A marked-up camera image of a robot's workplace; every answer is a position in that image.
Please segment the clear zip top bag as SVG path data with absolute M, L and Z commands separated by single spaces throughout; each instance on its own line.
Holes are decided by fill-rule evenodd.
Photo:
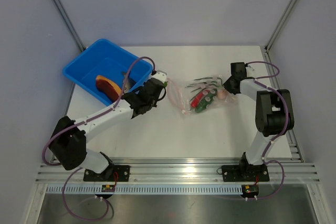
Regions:
M 216 107 L 237 103 L 236 97 L 224 88 L 221 74 L 191 81 L 168 79 L 167 95 L 182 114 L 199 114 Z

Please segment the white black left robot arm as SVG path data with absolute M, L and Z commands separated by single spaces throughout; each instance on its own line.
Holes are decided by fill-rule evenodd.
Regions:
M 161 100 L 167 77 L 159 73 L 143 86 L 124 94 L 112 105 L 81 119 L 61 118 L 53 132 L 48 148 L 65 170 L 83 168 L 93 172 L 100 180 L 113 176 L 114 163 L 103 152 L 87 148 L 87 143 L 114 125 L 143 115 Z

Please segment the orange red fake papaya slice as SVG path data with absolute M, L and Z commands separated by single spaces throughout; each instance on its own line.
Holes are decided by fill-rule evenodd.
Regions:
M 122 93 L 121 88 L 115 82 L 102 75 L 96 77 L 96 88 L 104 93 L 111 102 L 116 102 Z

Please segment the grey fake fish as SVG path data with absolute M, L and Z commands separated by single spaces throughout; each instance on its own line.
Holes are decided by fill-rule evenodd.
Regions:
M 129 92 L 133 86 L 136 84 L 136 82 L 131 77 L 126 77 L 127 73 L 122 71 L 121 72 L 124 79 L 123 79 L 123 87 L 124 87 L 124 93 Z

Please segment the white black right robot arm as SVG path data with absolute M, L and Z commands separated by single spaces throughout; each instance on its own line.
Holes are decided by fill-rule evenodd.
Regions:
M 268 181 L 266 158 L 276 140 L 292 130 L 295 124 L 291 94 L 287 89 L 274 89 L 259 80 L 265 77 L 248 77 L 250 63 L 235 62 L 230 64 L 231 76 L 225 81 L 224 88 L 231 94 L 243 94 L 256 102 L 256 136 L 244 152 L 238 165 L 222 166 L 225 181 L 242 179 L 251 181 L 259 177 Z

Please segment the red fake pepper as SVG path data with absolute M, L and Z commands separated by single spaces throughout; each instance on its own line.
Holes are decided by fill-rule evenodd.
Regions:
M 200 103 L 201 99 L 203 98 L 203 96 L 205 96 L 207 94 L 206 91 L 202 91 L 199 92 L 191 101 L 191 107 L 192 108 L 196 108 L 197 105 Z

